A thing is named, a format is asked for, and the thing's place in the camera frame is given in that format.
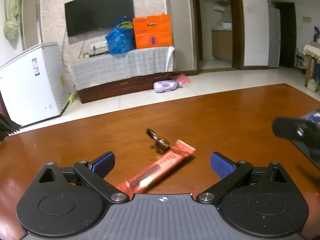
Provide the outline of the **dark wooden tv cabinet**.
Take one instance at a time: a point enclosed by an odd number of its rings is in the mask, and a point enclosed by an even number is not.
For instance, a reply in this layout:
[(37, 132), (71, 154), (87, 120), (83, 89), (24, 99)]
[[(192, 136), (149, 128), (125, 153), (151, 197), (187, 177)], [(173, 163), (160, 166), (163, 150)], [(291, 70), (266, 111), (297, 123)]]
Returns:
[(104, 83), (78, 91), (82, 103), (111, 98), (130, 93), (153, 89), (157, 81), (171, 80), (172, 72), (156, 73), (144, 76), (135, 76), (129, 79)]

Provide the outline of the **white chest freezer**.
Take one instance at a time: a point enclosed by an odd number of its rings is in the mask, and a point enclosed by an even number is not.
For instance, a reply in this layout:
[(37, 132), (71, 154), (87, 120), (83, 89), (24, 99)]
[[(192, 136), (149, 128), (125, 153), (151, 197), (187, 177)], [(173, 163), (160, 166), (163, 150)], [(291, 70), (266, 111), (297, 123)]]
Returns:
[(23, 127), (60, 116), (69, 89), (57, 42), (36, 44), (2, 65), (1, 96), (9, 118)]

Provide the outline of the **far table with cloth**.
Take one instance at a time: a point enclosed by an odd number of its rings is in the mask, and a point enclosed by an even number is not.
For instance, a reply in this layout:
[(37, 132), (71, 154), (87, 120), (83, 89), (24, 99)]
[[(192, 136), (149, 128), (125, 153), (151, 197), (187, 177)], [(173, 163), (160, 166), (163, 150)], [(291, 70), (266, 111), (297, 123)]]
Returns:
[(304, 86), (316, 91), (319, 81), (317, 81), (317, 64), (319, 63), (319, 46), (306, 44), (303, 48), (303, 55), (307, 56), (307, 69)]

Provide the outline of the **orange cardboard box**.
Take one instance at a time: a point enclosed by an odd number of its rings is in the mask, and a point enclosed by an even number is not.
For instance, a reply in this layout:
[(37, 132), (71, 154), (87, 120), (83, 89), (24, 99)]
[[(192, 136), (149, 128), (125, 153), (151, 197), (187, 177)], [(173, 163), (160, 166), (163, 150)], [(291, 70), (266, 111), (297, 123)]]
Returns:
[(133, 29), (137, 49), (173, 45), (169, 14), (135, 17), (133, 19)]

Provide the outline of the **blue plastic bag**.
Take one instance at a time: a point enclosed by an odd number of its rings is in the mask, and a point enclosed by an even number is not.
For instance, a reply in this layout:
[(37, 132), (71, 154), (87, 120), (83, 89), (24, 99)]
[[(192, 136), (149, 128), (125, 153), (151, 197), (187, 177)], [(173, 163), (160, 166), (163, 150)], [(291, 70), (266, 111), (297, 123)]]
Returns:
[(112, 55), (127, 53), (136, 49), (132, 18), (123, 16), (105, 36), (108, 50)]

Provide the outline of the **pink floor cloth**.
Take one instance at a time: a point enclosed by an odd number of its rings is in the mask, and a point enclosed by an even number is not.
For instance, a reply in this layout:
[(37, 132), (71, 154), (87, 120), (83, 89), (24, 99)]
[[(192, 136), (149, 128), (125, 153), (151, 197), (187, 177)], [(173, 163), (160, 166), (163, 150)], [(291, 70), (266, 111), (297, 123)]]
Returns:
[(176, 82), (180, 82), (182, 84), (188, 84), (190, 83), (190, 80), (187, 76), (185, 76), (184, 74), (175, 74), (172, 76), (172, 79)]

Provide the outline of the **black wall television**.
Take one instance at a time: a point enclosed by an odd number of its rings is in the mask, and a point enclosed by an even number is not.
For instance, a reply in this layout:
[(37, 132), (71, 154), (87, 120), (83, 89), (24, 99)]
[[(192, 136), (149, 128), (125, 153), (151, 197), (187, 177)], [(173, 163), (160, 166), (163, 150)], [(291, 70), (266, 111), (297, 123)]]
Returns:
[(111, 28), (120, 18), (134, 16), (133, 0), (73, 0), (65, 3), (69, 37)]

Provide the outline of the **green hanging curtain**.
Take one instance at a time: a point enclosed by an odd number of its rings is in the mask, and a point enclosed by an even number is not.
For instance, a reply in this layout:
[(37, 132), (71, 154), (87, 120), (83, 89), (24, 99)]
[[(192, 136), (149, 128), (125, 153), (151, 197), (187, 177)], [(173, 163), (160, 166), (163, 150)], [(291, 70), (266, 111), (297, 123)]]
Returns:
[(7, 40), (14, 40), (18, 35), (21, 0), (4, 0), (5, 22), (3, 33)]

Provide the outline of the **red snack bar wrapper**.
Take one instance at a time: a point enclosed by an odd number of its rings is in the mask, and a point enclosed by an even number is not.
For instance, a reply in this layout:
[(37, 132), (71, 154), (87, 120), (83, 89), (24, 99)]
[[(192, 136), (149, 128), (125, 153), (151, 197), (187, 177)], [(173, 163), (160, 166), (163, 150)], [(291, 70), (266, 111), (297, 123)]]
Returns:
[(117, 185), (116, 188), (125, 193), (130, 199), (134, 194), (146, 193), (155, 183), (162, 180), (167, 173), (194, 154), (195, 151), (196, 149), (192, 146), (181, 140), (177, 140), (163, 157), (131, 179)]

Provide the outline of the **purple plastic bottle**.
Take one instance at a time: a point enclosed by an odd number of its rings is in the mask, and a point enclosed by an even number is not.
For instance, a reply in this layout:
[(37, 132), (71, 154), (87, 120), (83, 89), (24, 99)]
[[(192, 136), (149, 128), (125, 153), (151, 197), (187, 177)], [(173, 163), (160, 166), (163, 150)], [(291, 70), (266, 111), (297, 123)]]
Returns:
[(164, 93), (176, 90), (182, 87), (181, 81), (167, 80), (167, 81), (157, 81), (153, 84), (153, 89), (156, 93)]

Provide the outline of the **dark brown candy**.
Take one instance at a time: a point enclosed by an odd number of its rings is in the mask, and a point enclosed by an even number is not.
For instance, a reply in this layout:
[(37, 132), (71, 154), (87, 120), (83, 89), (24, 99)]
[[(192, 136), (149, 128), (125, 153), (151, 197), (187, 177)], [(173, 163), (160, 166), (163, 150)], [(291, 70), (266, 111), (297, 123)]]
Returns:
[(160, 138), (157, 134), (150, 128), (146, 129), (146, 134), (154, 141), (153, 148), (159, 154), (165, 154), (170, 150), (170, 142), (167, 139)]

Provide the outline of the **white checked cabinet cloth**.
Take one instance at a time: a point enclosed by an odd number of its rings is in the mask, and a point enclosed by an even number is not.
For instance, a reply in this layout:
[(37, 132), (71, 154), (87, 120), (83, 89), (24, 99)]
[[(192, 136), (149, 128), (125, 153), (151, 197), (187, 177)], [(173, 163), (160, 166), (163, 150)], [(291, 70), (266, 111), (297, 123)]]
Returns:
[(169, 46), (105, 54), (81, 59), (69, 71), (76, 89), (82, 90), (132, 77), (172, 72), (174, 50)]

